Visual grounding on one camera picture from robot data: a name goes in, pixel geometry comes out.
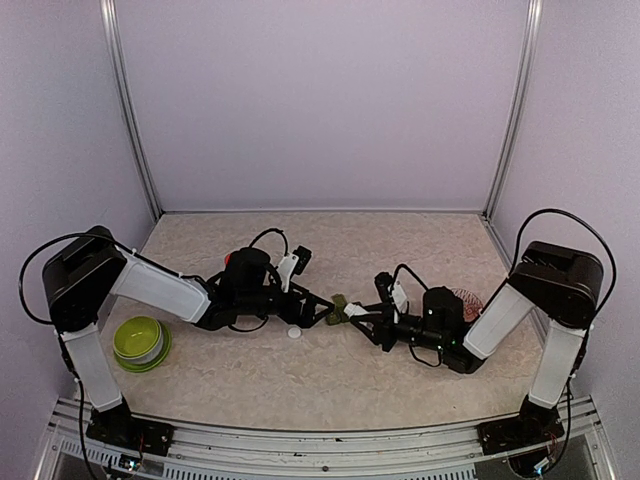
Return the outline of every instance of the green plate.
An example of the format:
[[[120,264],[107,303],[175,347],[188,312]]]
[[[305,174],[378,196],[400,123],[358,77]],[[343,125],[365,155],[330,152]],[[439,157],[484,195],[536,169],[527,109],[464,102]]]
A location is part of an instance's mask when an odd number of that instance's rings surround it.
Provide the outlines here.
[[[124,322],[113,336],[113,349],[123,358],[146,355],[158,344],[160,324],[151,317],[133,317]]]
[[[169,355],[169,350],[171,350],[171,330],[169,330],[169,328],[162,322],[158,322],[158,324],[160,325],[160,328],[162,328],[164,344],[162,345],[162,350],[160,351],[156,359],[143,365],[132,365],[130,363],[127,363],[126,360],[120,358],[114,352],[113,356],[115,357],[116,362],[118,362],[118,365],[120,365],[123,370],[131,373],[148,372],[149,370],[156,368],[164,361],[165,358],[167,358],[167,355]]]

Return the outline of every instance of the beige marbled table surface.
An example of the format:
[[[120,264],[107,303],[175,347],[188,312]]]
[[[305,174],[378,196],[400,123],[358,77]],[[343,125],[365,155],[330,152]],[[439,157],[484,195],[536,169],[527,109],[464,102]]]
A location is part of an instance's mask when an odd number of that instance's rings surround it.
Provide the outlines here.
[[[404,262],[430,286],[464,288],[488,300],[505,275],[475,215],[419,213],[236,213],[165,215],[144,249],[150,258],[205,278],[224,257],[263,229],[283,228],[290,249],[313,258],[296,283],[325,298],[377,301],[380,271]],[[277,235],[256,246],[277,263]],[[401,280],[412,311],[421,289]],[[380,429],[442,424],[516,411],[540,357],[535,332],[523,322],[471,376],[415,362],[406,345],[383,353],[348,324],[321,321],[299,339],[277,317],[255,333],[208,332],[130,300],[116,303],[102,333],[111,352],[116,328],[151,315],[173,333],[173,347],[155,370],[131,374],[108,355],[132,410],[209,424],[294,430]],[[249,328],[257,319],[239,321]],[[432,352],[417,349],[435,361]]]

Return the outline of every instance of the black mount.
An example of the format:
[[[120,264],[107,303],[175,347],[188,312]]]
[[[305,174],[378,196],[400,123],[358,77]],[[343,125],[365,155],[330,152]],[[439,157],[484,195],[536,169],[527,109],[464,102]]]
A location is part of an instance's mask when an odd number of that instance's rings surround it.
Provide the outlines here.
[[[297,275],[311,259],[311,252],[298,247],[294,253],[299,258],[293,271]],[[241,248],[229,255],[226,268],[204,286],[211,305],[196,326],[205,330],[231,326],[239,315],[253,315],[263,320],[277,315],[290,325],[306,329],[333,311],[333,303],[293,282],[289,283],[289,291],[283,292],[282,280],[271,265],[271,258],[253,247]],[[317,312],[319,306],[324,309]]]
[[[469,352],[462,342],[471,328],[464,321],[463,301],[446,287],[426,290],[422,296],[422,317],[400,312],[389,293],[393,278],[388,272],[376,275],[375,286],[381,303],[365,306],[368,315],[351,317],[351,323],[374,345],[389,352],[396,342],[438,352],[440,360],[458,373],[473,373],[483,360]]]
[[[525,397],[518,416],[478,425],[485,455],[549,442],[564,435],[557,407],[540,407]]]
[[[166,457],[173,426],[131,415],[127,402],[105,412],[91,411],[87,438],[136,452]]]

